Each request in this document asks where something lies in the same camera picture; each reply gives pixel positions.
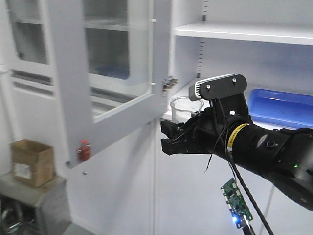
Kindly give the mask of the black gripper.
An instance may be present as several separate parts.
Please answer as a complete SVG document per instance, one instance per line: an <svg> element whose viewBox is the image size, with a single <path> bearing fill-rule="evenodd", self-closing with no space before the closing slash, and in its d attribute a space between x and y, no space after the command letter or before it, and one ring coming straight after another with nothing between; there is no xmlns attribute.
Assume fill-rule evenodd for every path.
<svg viewBox="0 0 313 235"><path fill-rule="evenodd" d="M198 116L190 119L191 130L184 129L184 122L160 123L161 132L167 138L161 139L161 149L167 155L173 154L216 154L224 156L231 133L242 124L251 124L248 106L243 94L222 99L213 99L210 106Z"/></svg>

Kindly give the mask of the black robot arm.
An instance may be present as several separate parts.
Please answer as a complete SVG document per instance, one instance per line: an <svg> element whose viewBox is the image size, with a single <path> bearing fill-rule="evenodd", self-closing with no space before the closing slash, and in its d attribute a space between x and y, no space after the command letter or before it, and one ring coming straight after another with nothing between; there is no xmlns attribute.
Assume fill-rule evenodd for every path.
<svg viewBox="0 0 313 235"><path fill-rule="evenodd" d="M242 94L214 99L210 107L175 124L162 121L162 151L213 154L272 182L289 199L313 208L313 131L255 125Z"/></svg>

